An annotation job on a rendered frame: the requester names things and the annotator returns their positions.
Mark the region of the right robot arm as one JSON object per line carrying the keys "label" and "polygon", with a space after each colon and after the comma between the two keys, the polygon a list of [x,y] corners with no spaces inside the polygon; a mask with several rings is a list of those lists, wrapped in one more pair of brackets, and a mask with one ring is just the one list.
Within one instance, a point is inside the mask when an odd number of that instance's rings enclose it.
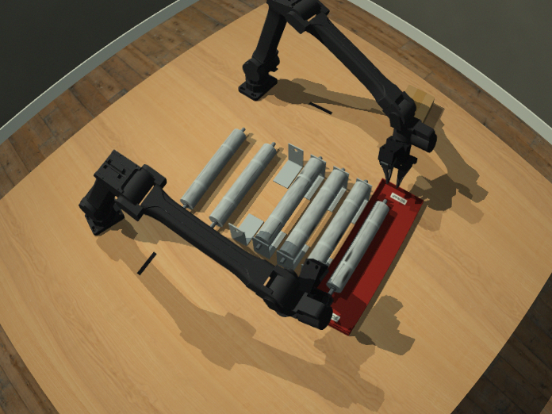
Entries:
{"label": "right robot arm", "polygon": [[163,190],[167,179],[160,173],[147,164],[138,166],[116,150],[94,177],[93,188],[79,208],[95,236],[125,218],[121,209],[136,221],[148,215],[232,272],[279,316],[291,316],[320,330],[330,323],[333,309],[321,302],[324,294],[314,289],[329,272],[326,263],[306,259],[298,277],[288,267],[274,266],[250,254],[169,197]]}

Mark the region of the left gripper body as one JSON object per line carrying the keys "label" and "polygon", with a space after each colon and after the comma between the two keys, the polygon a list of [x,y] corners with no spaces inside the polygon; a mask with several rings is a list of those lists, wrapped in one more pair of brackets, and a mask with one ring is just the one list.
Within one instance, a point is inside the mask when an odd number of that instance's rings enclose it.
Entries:
{"label": "left gripper body", "polygon": [[[392,139],[397,142],[397,140],[395,138],[392,137]],[[401,141],[401,144],[410,144],[410,143],[411,143],[411,141],[407,142],[407,143]],[[402,162],[396,161],[396,163],[394,164],[393,167],[397,168],[400,171],[406,172],[407,169],[412,168],[412,165],[416,164],[416,163],[417,163],[417,158],[412,156],[412,155],[409,155],[409,158],[408,158],[407,162],[402,163]]]}

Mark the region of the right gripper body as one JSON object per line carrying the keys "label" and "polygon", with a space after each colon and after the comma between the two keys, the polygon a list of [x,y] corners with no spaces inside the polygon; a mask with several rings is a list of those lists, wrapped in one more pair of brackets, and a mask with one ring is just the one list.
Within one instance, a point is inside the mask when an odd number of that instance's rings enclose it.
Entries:
{"label": "right gripper body", "polygon": [[331,301],[332,299],[330,297],[328,297],[328,294],[325,293],[324,291],[320,290],[320,289],[317,289],[316,287],[314,287],[314,289],[318,290],[319,292],[323,293],[324,294],[324,297],[322,299],[322,303],[324,303],[325,305],[330,305],[331,304]]}

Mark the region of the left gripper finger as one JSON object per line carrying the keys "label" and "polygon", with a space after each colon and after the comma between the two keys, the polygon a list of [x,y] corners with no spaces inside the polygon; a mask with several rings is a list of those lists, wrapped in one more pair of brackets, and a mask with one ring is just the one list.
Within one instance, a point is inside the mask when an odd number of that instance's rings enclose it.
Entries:
{"label": "left gripper finger", "polygon": [[388,170],[386,170],[385,168],[382,168],[382,169],[383,169],[384,174],[385,174],[386,184],[388,184],[389,181],[390,181],[390,179],[391,179],[391,176],[392,176],[392,173],[393,173],[393,169],[392,169],[392,170],[389,169],[389,172],[388,172]]}
{"label": "left gripper finger", "polygon": [[[410,169],[411,169],[411,168],[410,168]],[[409,169],[409,170],[410,170],[410,169]],[[396,188],[398,188],[398,187],[400,186],[400,184],[401,184],[401,182],[402,182],[404,176],[408,173],[409,170],[406,170],[406,172],[403,172],[403,171],[398,170],[398,172],[397,172],[397,186],[396,186]],[[404,176],[402,177],[402,175],[404,175]]]}

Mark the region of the red rectangular tray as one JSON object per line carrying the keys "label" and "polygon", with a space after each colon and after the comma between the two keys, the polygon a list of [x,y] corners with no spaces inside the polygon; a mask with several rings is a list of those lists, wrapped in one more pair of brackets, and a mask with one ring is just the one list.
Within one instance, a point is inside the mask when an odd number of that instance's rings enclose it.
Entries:
{"label": "red rectangular tray", "polygon": [[374,203],[383,199],[387,199],[386,204],[389,207],[387,216],[342,292],[332,294],[333,314],[328,326],[348,336],[384,278],[424,200],[400,187],[396,188],[391,182],[386,184],[386,180],[382,178],[330,264],[328,274],[317,287],[326,293],[329,292],[330,289],[326,285],[328,279],[362,227]]}

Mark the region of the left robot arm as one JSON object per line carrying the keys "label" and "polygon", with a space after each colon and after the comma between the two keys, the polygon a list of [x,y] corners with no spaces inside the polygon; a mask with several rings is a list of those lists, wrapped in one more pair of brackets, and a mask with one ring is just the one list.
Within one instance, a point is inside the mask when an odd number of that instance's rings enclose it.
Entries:
{"label": "left robot arm", "polygon": [[[278,83],[269,72],[276,72],[280,64],[277,47],[288,22],[300,34],[306,31],[318,39],[371,92],[389,118],[390,127],[394,129],[393,135],[379,149],[381,167],[392,170],[396,161],[407,162],[412,145],[428,153],[433,151],[437,135],[433,128],[414,117],[414,100],[390,82],[332,24],[327,17],[330,10],[323,3],[319,0],[266,0],[266,3],[269,9],[259,42],[249,62],[243,65],[246,81],[238,87],[241,94],[258,101]],[[411,143],[401,144],[401,141]]]}

